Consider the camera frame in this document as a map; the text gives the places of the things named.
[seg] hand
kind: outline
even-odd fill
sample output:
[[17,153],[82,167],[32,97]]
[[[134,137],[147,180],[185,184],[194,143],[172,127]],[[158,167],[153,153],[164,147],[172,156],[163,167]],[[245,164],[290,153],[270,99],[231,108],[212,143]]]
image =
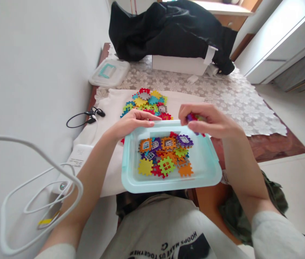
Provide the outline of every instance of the hand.
[[[206,121],[188,122],[186,116],[191,112],[204,117]],[[182,126],[188,125],[194,132],[208,133],[215,138],[245,136],[243,129],[235,121],[212,104],[182,104],[179,111],[179,119]]]
[[160,117],[143,112],[137,109],[130,110],[117,123],[115,123],[108,131],[117,139],[121,140],[138,127],[150,128],[155,125],[153,121],[162,120]]

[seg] lace tablecloth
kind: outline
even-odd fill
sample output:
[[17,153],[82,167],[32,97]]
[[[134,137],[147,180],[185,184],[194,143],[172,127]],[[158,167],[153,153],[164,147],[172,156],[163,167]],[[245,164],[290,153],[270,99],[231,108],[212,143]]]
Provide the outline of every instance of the lace tablecloth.
[[[115,49],[111,45],[109,59],[117,59]],[[131,69],[118,89],[140,89],[142,87],[157,91],[176,91],[205,98],[223,113],[231,116],[242,126],[247,136],[271,135],[279,133],[286,136],[287,129],[269,109],[247,79],[236,68],[228,76],[199,79],[190,84],[189,74],[174,73],[152,69],[152,56],[146,56],[139,62],[131,62]],[[99,87],[95,95],[96,101],[108,97],[108,89]]]

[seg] person's left hand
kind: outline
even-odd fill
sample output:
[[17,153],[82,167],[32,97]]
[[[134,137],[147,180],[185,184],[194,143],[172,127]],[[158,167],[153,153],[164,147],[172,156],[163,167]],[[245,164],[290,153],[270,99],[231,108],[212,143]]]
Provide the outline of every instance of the person's left hand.
[[119,141],[138,127],[150,128],[155,125],[153,121],[162,120],[160,117],[137,109],[130,110],[108,131]]

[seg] white box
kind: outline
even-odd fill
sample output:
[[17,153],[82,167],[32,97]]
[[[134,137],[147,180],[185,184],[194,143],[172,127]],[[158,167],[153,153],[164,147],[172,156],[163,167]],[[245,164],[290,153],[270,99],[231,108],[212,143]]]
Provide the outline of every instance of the white box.
[[207,66],[202,58],[152,55],[152,69],[202,76]]

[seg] power strip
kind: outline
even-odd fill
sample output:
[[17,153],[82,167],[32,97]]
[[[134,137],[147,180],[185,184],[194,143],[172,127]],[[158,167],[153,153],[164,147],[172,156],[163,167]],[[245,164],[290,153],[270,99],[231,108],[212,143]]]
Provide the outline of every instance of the power strip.
[[[93,148],[93,146],[82,144],[78,144],[73,148],[73,151],[67,160],[67,164],[71,164],[73,166],[76,176],[85,164]],[[60,182],[54,184],[54,187],[52,189],[53,193],[61,194],[71,186],[70,180],[63,174],[60,174],[56,181]]]

